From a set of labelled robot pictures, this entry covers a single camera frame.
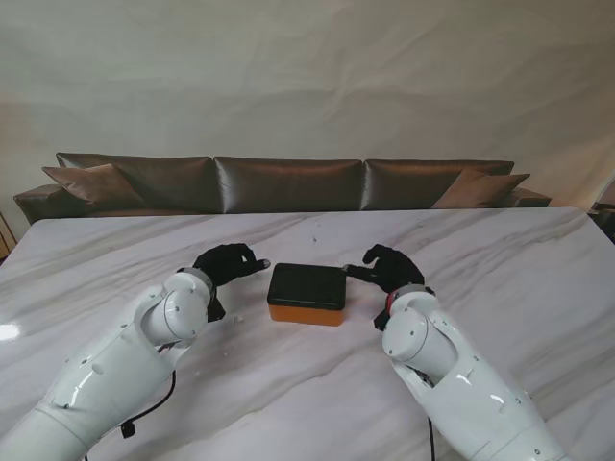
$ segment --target white backdrop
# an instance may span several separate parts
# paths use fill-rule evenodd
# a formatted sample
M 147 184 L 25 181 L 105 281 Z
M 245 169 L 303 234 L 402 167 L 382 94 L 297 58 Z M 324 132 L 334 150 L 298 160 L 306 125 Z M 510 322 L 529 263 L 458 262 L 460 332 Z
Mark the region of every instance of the white backdrop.
M 54 153 L 494 158 L 589 206 L 613 0 L 0 0 L 0 210 Z

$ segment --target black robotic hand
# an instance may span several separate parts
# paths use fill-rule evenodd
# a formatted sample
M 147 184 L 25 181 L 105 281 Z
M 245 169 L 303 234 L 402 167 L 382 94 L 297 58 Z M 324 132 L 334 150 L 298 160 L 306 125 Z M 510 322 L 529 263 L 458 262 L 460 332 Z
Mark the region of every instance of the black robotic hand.
M 389 295 L 410 283 L 425 284 L 425 277 L 419 268 L 402 252 L 380 244 L 375 245 L 367 251 L 363 262 L 371 264 L 375 259 L 377 261 L 373 268 L 348 264 L 344 266 L 344 272 L 348 277 L 375 283 Z M 374 327 L 380 331 L 384 330 L 390 319 L 388 307 L 391 300 L 389 298 L 391 296 L 387 297 L 384 310 L 374 319 Z
M 267 269 L 271 265 L 268 259 L 257 259 L 254 252 L 245 243 L 220 245 L 207 250 L 196 258 L 192 267 L 204 272 L 214 285 L 226 285 L 239 277 L 247 277 Z M 214 293 L 208 307 L 208 322 L 224 318 L 226 312 Z

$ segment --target throw pillow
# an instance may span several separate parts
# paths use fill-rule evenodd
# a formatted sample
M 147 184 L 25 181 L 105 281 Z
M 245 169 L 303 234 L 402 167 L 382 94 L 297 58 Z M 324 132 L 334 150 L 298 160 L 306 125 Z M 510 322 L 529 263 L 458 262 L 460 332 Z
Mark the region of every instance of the throw pillow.
M 432 208 L 489 208 L 529 175 L 489 176 L 465 169 Z
M 143 199 L 133 190 L 113 165 L 92 168 L 43 167 L 52 180 L 78 199 L 96 209 L 123 209 L 145 207 Z

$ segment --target white marble surface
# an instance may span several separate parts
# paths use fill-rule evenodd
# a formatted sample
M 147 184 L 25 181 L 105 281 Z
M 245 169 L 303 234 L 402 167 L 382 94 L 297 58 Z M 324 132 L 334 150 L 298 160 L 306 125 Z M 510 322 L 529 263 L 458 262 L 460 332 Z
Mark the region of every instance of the white marble surface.
M 359 263 L 377 242 L 411 255 L 566 449 L 615 458 L 615 247 L 573 208 L 37 223 L 0 267 L 0 324 L 20 328 L 0 342 L 0 434 L 146 284 L 239 241 L 274 262 Z M 270 277 L 221 289 L 229 314 L 195 344 L 175 395 L 134 438 L 105 438 L 91 461 L 429 459 L 426 416 L 372 327 L 378 288 L 349 281 L 339 328 L 280 324 L 267 311 Z M 436 444 L 439 459 L 458 459 Z

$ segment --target black cable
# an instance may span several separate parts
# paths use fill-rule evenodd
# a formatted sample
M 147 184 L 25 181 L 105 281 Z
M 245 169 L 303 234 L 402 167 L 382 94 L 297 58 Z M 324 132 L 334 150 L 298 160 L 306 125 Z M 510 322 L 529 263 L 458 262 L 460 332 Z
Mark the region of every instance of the black cable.
M 431 420 L 427 418 L 428 425 L 430 427 L 430 444 L 431 444 L 431 461 L 435 461 L 435 443 L 433 442 L 433 424 Z
M 158 408 L 162 406 L 163 403 L 169 400 L 169 398 L 173 394 L 173 391 L 175 391 L 175 384 L 177 382 L 177 376 L 175 374 L 175 370 L 173 370 L 173 374 L 171 376 L 172 376 L 171 388 L 169 389 L 169 392 L 166 394 L 166 396 L 164 396 L 164 398 L 161 401 L 156 403 L 154 406 L 148 408 L 147 410 L 142 411 L 138 415 L 133 416 L 132 418 L 126 420 L 124 423 L 122 423 L 122 425 L 120 426 L 120 429 L 122 430 L 122 435 L 124 436 L 125 439 L 128 439 L 132 437 L 133 435 L 135 435 L 135 421 L 136 420 L 140 420 L 144 416 L 149 415 L 151 412 L 153 412 L 154 410 L 157 410 Z

